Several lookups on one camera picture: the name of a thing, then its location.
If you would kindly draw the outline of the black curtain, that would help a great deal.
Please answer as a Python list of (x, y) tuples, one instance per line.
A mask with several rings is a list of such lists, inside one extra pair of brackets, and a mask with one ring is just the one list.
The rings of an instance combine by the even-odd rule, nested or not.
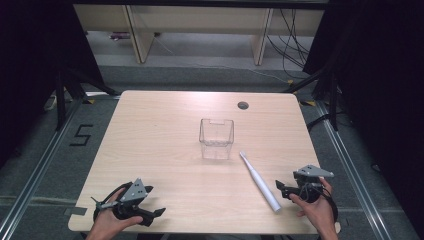
[(352, 19), (338, 85), (369, 153), (424, 239), (424, 0), (329, 0), (304, 71), (324, 66)]
[(0, 168), (23, 141), (59, 74), (103, 82), (74, 6), (0, 0)]

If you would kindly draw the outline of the silver floor rail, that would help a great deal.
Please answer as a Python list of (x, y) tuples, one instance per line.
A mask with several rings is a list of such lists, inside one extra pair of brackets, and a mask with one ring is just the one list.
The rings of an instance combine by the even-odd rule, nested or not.
[(376, 239), (393, 240), (381, 213), (377, 209), (376, 204), (364, 184), (364, 181), (357, 171), (339, 132), (334, 129), (333, 124), (329, 119), (324, 121), (324, 126), (358, 198), (360, 206), (376, 236)]
[(78, 100), (67, 105), (59, 128), (53, 123), (55, 114), (43, 114), (23, 145), (0, 169), (0, 240), (13, 235), (80, 105)]

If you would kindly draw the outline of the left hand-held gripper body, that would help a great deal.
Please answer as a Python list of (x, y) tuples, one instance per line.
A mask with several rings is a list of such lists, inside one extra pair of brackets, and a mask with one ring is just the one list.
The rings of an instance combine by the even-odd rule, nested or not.
[[(139, 207), (140, 203), (148, 196), (145, 193), (145, 185), (140, 178), (134, 182), (127, 182), (113, 190), (98, 203), (98, 212), (111, 209), (115, 217), (119, 220), (125, 220), (134, 216), (143, 218), (144, 209)], [(141, 226), (149, 227), (153, 221), (144, 220)]]

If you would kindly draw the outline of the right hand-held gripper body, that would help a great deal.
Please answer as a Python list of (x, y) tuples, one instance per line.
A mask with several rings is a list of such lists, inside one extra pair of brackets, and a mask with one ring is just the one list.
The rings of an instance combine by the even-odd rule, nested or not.
[(323, 193), (324, 187), (320, 178), (332, 178), (333, 176), (333, 172), (321, 169), (314, 165), (306, 165), (293, 172), (293, 177), (297, 183), (297, 187), (293, 188), (290, 193), (296, 194), (308, 203), (313, 203)]

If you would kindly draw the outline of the beige wooden shelf unit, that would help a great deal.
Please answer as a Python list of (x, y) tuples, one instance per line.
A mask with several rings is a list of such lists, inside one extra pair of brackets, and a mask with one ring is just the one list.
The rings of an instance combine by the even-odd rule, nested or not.
[(277, 8), (76, 4), (74, 9), (85, 31), (127, 32), (139, 63), (146, 61), (155, 33), (207, 33), (249, 35), (260, 65), (267, 36), (313, 37), (323, 16), (321, 10)]

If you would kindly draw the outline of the black metal stand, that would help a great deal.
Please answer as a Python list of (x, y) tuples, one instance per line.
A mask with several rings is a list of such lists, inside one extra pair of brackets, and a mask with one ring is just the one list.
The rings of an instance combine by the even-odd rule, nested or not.
[(335, 131), (338, 130), (337, 126), (337, 77), (336, 75), (326, 68), (318, 70), (313, 73), (306, 79), (303, 79), (297, 84), (290, 86), (288, 89), (284, 90), (284, 93), (294, 93), (301, 88), (313, 83), (316, 81), (315, 88), (312, 92), (312, 97), (314, 100), (323, 100), (325, 97), (329, 100), (329, 110), (327, 113), (318, 117), (316, 120), (307, 124), (307, 129), (309, 131), (317, 125), (319, 122), (328, 120), (330, 125)]
[(60, 130), (66, 122), (66, 106), (65, 106), (65, 91), (68, 91), (73, 99), (85, 100), (87, 94), (82, 83), (88, 83), (95, 88), (101, 90), (110, 96), (119, 96), (120, 92), (105, 85), (102, 76), (97, 78), (90, 77), (89, 75), (72, 68), (62, 68), (57, 72), (55, 80), (55, 93), (57, 103), (57, 126), (56, 129)]

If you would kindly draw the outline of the person's right hand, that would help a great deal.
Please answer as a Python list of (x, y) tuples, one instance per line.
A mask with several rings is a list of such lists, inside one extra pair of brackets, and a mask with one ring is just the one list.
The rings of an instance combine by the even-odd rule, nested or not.
[(291, 194), (290, 200), (300, 207), (297, 216), (306, 216), (310, 223), (316, 228), (317, 232), (318, 229), (326, 228), (330, 225), (335, 227), (333, 210), (330, 203), (323, 196), (313, 203), (307, 203), (299, 196)]

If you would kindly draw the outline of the grey tape strip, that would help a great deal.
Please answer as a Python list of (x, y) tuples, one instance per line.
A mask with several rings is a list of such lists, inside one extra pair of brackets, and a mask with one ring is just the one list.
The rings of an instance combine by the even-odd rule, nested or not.
[(64, 211), (64, 214), (66, 216), (71, 216), (71, 215), (79, 215), (79, 216), (84, 216), (87, 212), (86, 208), (81, 208), (81, 207), (72, 207), (72, 208), (66, 208)]

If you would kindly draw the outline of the person's left hand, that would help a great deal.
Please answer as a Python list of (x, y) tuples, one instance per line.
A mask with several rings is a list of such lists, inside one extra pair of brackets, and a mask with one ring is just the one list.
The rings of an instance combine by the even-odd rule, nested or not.
[(134, 216), (125, 220), (119, 220), (113, 214), (111, 209), (102, 210), (94, 224), (92, 225), (90, 231), (106, 231), (114, 232), (115, 236), (123, 231), (124, 229), (137, 225), (143, 221), (141, 216)]

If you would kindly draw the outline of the clear plastic container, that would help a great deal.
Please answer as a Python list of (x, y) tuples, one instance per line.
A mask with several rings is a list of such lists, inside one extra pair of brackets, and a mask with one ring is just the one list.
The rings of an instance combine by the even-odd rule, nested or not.
[(226, 160), (234, 143), (234, 121), (202, 119), (199, 142), (204, 159)]

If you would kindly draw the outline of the white electric toothbrush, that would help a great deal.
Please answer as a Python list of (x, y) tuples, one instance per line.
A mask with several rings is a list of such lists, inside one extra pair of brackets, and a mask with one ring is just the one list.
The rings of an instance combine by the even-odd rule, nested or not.
[(281, 210), (281, 205), (279, 204), (278, 200), (275, 198), (273, 193), (270, 191), (266, 182), (263, 180), (261, 175), (255, 170), (255, 168), (251, 165), (246, 154), (243, 151), (240, 151), (239, 155), (240, 155), (241, 159), (243, 160), (243, 162), (245, 163), (253, 181), (255, 182), (259, 191), (262, 193), (263, 197), (267, 201), (270, 208), (274, 212), (279, 212)]

